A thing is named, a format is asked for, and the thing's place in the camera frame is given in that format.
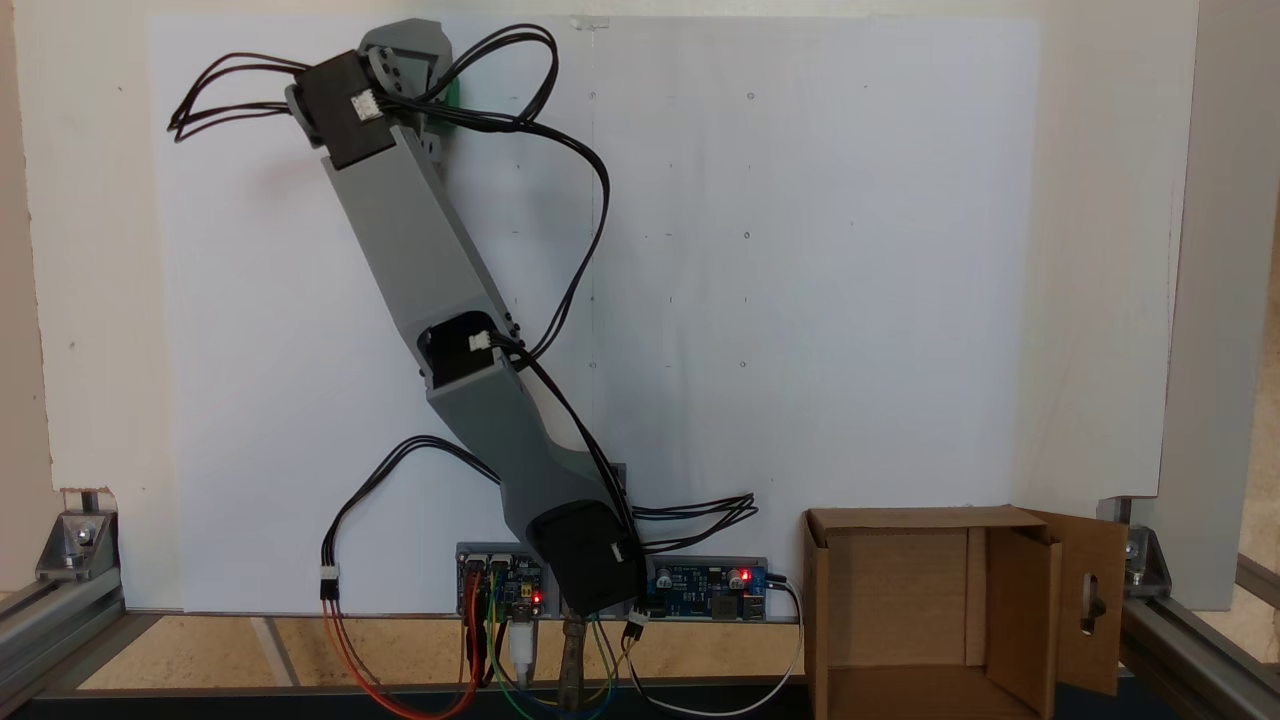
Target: red wire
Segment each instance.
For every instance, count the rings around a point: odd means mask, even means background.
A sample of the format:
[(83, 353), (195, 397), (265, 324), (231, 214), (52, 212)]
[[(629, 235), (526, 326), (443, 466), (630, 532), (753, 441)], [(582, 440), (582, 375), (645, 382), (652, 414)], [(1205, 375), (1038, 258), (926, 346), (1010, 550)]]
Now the red wire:
[(351, 673), (351, 676), (355, 678), (356, 683), (358, 683), (360, 687), (365, 691), (365, 693), (369, 694), (369, 697), (374, 698), (374, 701), (378, 702), (378, 705), (381, 705), (390, 712), (394, 712), (396, 715), (404, 717), (406, 720), (445, 720), (448, 717), (456, 716), (457, 714), (462, 712), (463, 710), (471, 706), (471, 700), (475, 697), (476, 693), (476, 683), (479, 680), (479, 676), (481, 675), (481, 673), (477, 671), (476, 669), (476, 665), (480, 661), (479, 634), (474, 632), (475, 593), (479, 591), (479, 588), (480, 588), (480, 577), (475, 575), (475, 579), (467, 584), (466, 593), (463, 594), (463, 602), (466, 603), (466, 614), (467, 614), (467, 626), (472, 628), (472, 632), (470, 633), (471, 651), (472, 651), (471, 679), (467, 683), (467, 688), (462, 698), (452, 707), (449, 707), (448, 710), (445, 710), (439, 715), (417, 712), (416, 710), (397, 702), (393, 697), (390, 697), (389, 693), (381, 692), (379, 688), (375, 688), (365, 679), (364, 674), (361, 674), (356, 669), (356, 661), (352, 657), (353, 648), (349, 648), (347, 646), (346, 639), (343, 638), (340, 626), (342, 616), (338, 612), (337, 603), (332, 601), (325, 601), (321, 603), (324, 611), (325, 634), (329, 635), (329, 643), (334, 647), (334, 650), (338, 651), (339, 660), (342, 660), (342, 664), (346, 665), (347, 671)]

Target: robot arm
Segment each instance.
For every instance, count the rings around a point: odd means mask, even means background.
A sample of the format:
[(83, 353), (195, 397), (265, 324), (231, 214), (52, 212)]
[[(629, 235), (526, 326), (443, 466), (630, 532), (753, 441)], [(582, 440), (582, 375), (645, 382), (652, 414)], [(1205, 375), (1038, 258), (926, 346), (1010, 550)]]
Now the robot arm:
[(379, 106), (374, 91), (421, 96), (452, 63), (439, 23), (370, 31), (360, 49), (297, 76), (288, 106), (323, 160), (396, 328), (426, 378), (426, 400), (502, 478), (507, 527), (554, 573), (576, 612), (635, 597), (644, 555), (593, 459), (556, 445), (507, 354), (518, 338), (436, 173), (428, 118)]

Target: white wire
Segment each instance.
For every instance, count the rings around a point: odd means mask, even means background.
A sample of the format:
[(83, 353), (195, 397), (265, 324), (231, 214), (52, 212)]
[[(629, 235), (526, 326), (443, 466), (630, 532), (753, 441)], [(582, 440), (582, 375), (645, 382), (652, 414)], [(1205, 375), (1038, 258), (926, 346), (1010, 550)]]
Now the white wire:
[[(659, 700), (653, 700), (652, 697), (646, 697), (646, 700), (653, 705), (657, 705), (658, 707), (666, 707), (667, 710), (672, 710), (675, 712), (682, 712), (685, 715), (695, 715), (698, 717), (737, 717), (739, 715), (745, 715), (748, 712), (751, 712), (753, 710), (773, 700), (773, 696), (778, 694), (778, 692), (781, 692), (782, 688), (787, 684), (787, 680), (791, 679), (791, 673), (795, 671), (796, 662), (800, 661), (800, 652), (804, 650), (804, 610), (801, 610), (800, 607), (800, 591), (797, 591), (795, 585), (791, 584), (791, 580), (787, 580), (785, 584), (786, 588), (791, 591), (790, 593), (787, 593), (787, 596), (791, 597), (791, 602), (794, 602), (796, 606), (796, 628), (799, 629), (799, 634), (796, 635), (796, 652), (795, 655), (791, 656), (791, 665), (787, 665), (786, 674), (783, 674), (782, 679), (778, 680), (777, 687), (769, 691), (769, 694), (762, 697), (760, 700), (755, 701), (754, 703), (741, 710), (730, 710), (727, 712), (705, 712), (703, 710), (690, 710), (687, 707), (668, 705)], [(631, 673), (631, 683), (636, 685), (636, 689), (639, 691), (640, 683), (636, 682), (636, 669), (635, 665), (632, 665), (631, 662), (630, 652), (626, 655), (626, 659), (627, 659), (627, 671)]]

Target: microcontroller board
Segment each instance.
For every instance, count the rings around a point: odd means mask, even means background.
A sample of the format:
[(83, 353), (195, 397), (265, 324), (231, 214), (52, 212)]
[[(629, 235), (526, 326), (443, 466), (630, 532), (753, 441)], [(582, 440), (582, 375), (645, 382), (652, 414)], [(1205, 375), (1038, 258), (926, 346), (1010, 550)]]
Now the microcontroller board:
[(768, 564), (763, 557), (655, 556), (652, 618), (764, 621)]
[[(517, 611), (527, 611), (527, 616), (539, 616), (547, 607), (548, 598), (544, 585), (547, 578), (543, 566), (532, 555), (518, 544), (508, 543), (460, 543), (457, 548), (457, 612), (463, 615), (462, 598), (466, 589), (467, 568), (484, 562), (485, 585), (481, 591), (488, 601), (489, 583), (495, 579), (494, 614), (500, 621)], [(490, 570), (497, 573), (493, 578)]]

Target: box hole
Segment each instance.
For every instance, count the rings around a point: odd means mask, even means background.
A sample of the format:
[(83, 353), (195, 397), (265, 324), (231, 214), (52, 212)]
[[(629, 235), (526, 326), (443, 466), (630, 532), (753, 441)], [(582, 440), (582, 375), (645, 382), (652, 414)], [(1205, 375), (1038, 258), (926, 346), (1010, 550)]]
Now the box hole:
[(1098, 597), (1098, 578), (1085, 573), (1080, 593), (1080, 632), (1093, 634), (1098, 618), (1107, 614), (1107, 603)]

